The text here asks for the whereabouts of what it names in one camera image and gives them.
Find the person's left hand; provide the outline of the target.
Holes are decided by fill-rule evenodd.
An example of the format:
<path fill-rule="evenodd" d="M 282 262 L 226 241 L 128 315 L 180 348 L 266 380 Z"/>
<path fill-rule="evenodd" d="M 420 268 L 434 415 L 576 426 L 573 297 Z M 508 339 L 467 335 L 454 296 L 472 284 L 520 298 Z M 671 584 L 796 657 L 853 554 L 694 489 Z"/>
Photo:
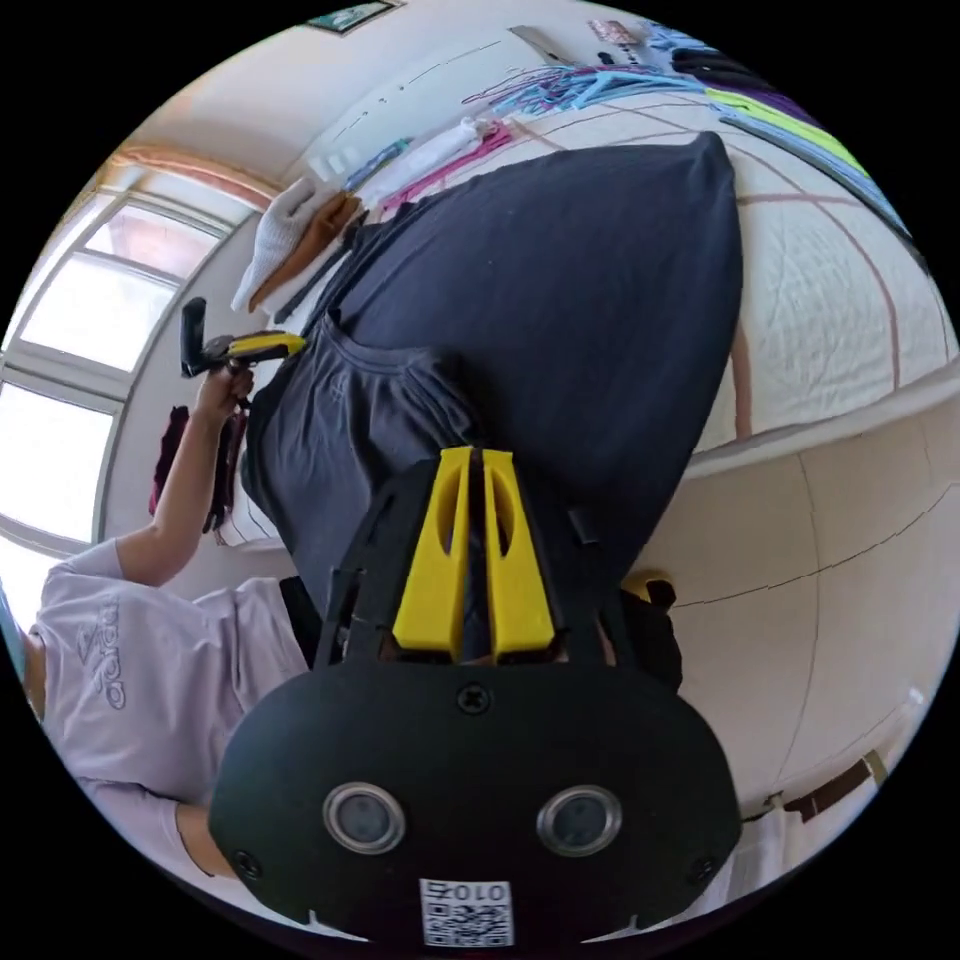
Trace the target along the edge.
<path fill-rule="evenodd" d="M 193 418 L 221 427 L 246 402 L 253 385 L 254 375 L 246 367 L 208 372 L 197 394 Z"/>

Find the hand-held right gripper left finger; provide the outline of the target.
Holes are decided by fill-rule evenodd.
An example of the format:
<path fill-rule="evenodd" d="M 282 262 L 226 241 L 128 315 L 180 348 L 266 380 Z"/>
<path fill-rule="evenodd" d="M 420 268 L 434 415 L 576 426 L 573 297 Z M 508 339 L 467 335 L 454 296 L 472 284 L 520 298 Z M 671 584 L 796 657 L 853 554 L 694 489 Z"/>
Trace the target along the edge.
<path fill-rule="evenodd" d="M 402 650 L 462 648 L 472 453 L 440 455 L 393 626 Z"/>

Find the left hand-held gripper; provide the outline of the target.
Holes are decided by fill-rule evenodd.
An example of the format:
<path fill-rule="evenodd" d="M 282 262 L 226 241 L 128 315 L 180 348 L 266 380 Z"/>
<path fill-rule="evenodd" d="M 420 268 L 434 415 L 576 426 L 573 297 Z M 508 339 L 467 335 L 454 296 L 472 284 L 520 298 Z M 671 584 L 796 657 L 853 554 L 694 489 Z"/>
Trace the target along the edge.
<path fill-rule="evenodd" d="M 254 357 L 292 357 L 306 346 L 306 340 L 292 333 L 253 333 L 244 336 L 222 335 L 203 344 L 199 354 L 199 374 L 249 368 Z"/>

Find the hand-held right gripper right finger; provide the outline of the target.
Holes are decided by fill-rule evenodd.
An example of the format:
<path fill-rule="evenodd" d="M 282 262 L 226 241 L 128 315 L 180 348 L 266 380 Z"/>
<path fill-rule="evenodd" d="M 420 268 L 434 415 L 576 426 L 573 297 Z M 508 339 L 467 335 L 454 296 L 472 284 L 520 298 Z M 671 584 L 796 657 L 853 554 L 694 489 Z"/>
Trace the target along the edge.
<path fill-rule="evenodd" d="M 556 634 L 513 455 L 482 452 L 486 585 L 494 654 L 542 654 Z"/>

